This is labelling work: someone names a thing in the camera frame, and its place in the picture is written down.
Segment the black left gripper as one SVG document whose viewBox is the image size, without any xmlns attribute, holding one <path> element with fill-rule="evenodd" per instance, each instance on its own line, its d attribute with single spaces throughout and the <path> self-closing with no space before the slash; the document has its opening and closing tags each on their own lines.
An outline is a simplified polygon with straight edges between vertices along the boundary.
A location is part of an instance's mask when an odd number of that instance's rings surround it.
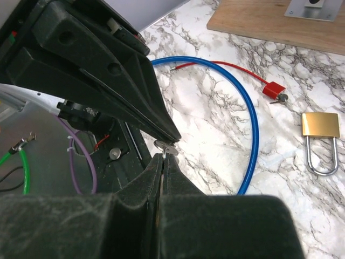
<svg viewBox="0 0 345 259">
<path fill-rule="evenodd" d="M 1 25 L 1 82 L 85 105 L 174 143 L 181 135 L 149 51 L 103 1 L 20 1 Z"/>
</svg>

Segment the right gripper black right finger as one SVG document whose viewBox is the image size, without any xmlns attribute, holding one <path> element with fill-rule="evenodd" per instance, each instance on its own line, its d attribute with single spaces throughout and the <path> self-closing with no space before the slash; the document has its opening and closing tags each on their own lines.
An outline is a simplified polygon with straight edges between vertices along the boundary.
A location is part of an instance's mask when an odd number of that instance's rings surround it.
<svg viewBox="0 0 345 259">
<path fill-rule="evenodd" d="M 160 258 L 304 258 L 287 206 L 269 195 L 188 193 L 173 155 L 164 160 Z"/>
</svg>

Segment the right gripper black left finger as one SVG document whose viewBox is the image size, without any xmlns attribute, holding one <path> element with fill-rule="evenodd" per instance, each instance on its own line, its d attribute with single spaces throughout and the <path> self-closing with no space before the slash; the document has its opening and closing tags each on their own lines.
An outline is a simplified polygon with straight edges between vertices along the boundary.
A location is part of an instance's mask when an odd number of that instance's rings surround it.
<svg viewBox="0 0 345 259">
<path fill-rule="evenodd" d="M 163 159 L 116 193 L 1 197 L 1 258 L 159 258 Z"/>
</svg>

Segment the blue cable lock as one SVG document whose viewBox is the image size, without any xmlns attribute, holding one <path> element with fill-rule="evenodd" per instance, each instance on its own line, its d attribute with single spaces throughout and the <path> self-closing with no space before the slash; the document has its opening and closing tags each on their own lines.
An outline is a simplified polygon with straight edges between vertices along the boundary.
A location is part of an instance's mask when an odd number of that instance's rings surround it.
<svg viewBox="0 0 345 259">
<path fill-rule="evenodd" d="M 196 63 L 198 65 L 202 65 L 202 66 L 215 70 L 220 75 L 222 75 L 225 79 L 227 79 L 237 89 L 242 99 L 244 100 L 245 105 L 249 112 L 249 116 L 250 116 L 250 123 L 251 123 L 251 130 L 252 130 L 252 144 L 251 144 L 251 153 L 250 153 L 247 170 L 236 195 L 237 196 L 245 195 L 250 186 L 250 183 L 252 181 L 254 171 L 256 168 L 258 154 L 259 154 L 259 137 L 260 137 L 256 109 L 249 94 L 247 93 L 243 85 L 239 82 L 239 80 L 236 77 L 234 77 L 226 69 L 222 68 L 221 66 L 209 60 L 205 60 L 205 59 L 197 58 L 197 57 L 191 57 L 191 56 L 172 56 L 172 57 L 164 57 L 164 58 L 152 60 L 151 64 L 155 66 L 155 65 L 165 64 L 165 63 L 178 63 L 178 62 Z"/>
</svg>

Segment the red cable seal lock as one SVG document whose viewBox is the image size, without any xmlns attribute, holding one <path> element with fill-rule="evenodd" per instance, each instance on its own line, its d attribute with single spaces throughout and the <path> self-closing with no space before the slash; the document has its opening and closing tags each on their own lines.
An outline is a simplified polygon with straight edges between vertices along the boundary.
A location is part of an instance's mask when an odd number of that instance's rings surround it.
<svg viewBox="0 0 345 259">
<path fill-rule="evenodd" d="M 254 77 L 255 79 L 259 80 L 261 83 L 265 84 L 264 88 L 263 88 L 263 91 L 262 93 L 264 95 L 266 95 L 267 97 L 271 98 L 273 101 L 275 101 L 277 99 L 277 96 L 279 94 L 286 94 L 285 93 L 285 87 L 283 87 L 282 85 L 276 83 L 276 82 L 268 82 L 266 81 L 265 79 L 263 79 L 262 77 L 256 75 L 255 73 L 243 68 L 243 67 L 240 67 L 238 65 L 235 65 L 235 64 L 232 64 L 232 63 L 228 63 L 228 62 L 223 62 L 223 61 L 215 61 L 213 60 L 212 61 L 213 63 L 215 64 L 218 64 L 218 65 L 225 65 L 225 66 L 229 66 L 229 67 L 232 67 L 232 68 L 235 68 L 237 70 L 240 70 L 242 72 L 245 72 L 249 75 L 251 75 L 252 77 Z"/>
</svg>

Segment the brass padlock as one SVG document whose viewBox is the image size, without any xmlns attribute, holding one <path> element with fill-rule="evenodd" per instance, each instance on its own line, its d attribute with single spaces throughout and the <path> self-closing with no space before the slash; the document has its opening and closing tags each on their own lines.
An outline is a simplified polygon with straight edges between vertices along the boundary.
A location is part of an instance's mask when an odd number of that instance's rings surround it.
<svg viewBox="0 0 345 259">
<path fill-rule="evenodd" d="M 318 176 L 334 175 L 339 168 L 337 139 L 340 138 L 339 116 L 336 113 L 308 112 L 301 115 L 302 136 L 305 139 L 307 169 Z M 312 163 L 311 138 L 328 138 L 332 140 L 332 168 L 328 172 L 317 170 Z"/>
</svg>

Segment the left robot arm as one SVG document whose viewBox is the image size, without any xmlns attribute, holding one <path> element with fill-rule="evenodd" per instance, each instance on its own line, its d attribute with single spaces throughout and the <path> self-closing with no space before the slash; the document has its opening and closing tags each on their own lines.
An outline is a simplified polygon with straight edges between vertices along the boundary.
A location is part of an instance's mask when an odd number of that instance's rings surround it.
<svg viewBox="0 0 345 259">
<path fill-rule="evenodd" d="M 1 1 L 2 92 L 66 120 L 83 107 L 175 143 L 149 51 L 105 1 Z"/>
</svg>

